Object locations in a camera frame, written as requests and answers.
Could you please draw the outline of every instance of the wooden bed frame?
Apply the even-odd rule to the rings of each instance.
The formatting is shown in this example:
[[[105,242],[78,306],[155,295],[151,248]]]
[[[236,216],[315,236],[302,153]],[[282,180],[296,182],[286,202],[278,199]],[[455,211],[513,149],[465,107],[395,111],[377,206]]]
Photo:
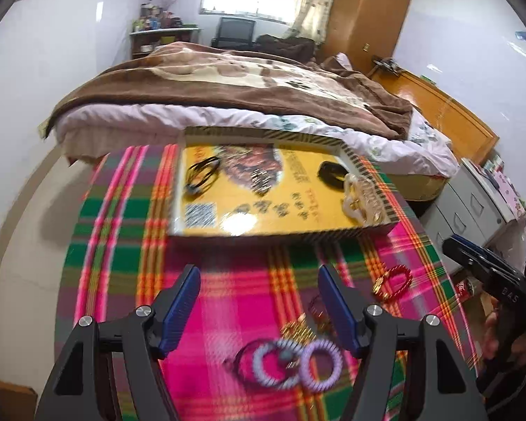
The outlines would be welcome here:
[[[409,100],[429,123],[452,140],[452,152],[460,161],[469,158],[482,164],[499,140],[477,115],[434,85],[403,71],[398,77],[378,70],[372,79],[391,94]]]

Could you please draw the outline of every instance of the yellow box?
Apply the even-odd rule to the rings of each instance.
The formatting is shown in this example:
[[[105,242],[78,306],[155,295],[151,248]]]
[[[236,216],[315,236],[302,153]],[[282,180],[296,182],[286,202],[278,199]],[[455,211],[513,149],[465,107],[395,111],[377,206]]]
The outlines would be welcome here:
[[[211,156],[220,158],[219,172],[202,194],[191,197],[184,188],[187,170]],[[344,192],[318,178],[323,161],[341,163],[374,181],[360,158],[338,139],[256,128],[186,128],[168,232],[228,239],[274,236],[283,242],[339,239],[365,229],[387,233],[395,226],[397,215],[376,183],[383,221],[360,227],[347,217],[342,210]],[[264,169],[270,177],[271,188],[264,196],[252,189],[254,169]]]
[[[161,36],[160,38],[160,42],[162,44],[171,44],[173,42],[175,42],[175,36]]]

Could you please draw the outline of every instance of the pink box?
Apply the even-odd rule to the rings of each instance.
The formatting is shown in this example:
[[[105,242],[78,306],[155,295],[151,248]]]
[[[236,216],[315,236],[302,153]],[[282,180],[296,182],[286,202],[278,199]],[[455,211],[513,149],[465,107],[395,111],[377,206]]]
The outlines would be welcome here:
[[[518,199],[514,189],[511,187],[511,184],[508,183],[506,177],[500,171],[495,171],[493,173],[493,178],[499,184],[499,192],[501,196],[505,199],[509,208],[511,208],[512,213],[518,220],[520,217],[526,214],[526,210],[520,200]]]

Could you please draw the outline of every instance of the white bed sheet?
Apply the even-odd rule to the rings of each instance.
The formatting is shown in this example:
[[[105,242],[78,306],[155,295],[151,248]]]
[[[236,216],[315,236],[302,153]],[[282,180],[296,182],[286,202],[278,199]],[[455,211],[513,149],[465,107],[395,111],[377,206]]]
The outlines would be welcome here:
[[[326,125],[305,115],[266,115],[242,109],[165,104],[88,104],[72,109],[56,123],[56,138],[66,156],[99,157],[130,145],[168,144],[188,126],[283,129],[337,137],[356,153],[379,164],[386,174],[441,175],[450,178],[458,162],[450,140],[415,109],[407,141]]]

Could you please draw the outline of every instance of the qr code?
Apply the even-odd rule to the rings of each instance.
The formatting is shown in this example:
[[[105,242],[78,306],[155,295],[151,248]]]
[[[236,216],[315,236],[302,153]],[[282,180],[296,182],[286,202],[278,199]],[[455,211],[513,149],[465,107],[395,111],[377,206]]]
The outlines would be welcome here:
[[[214,228],[216,225],[216,204],[204,202],[185,206],[186,228]]]

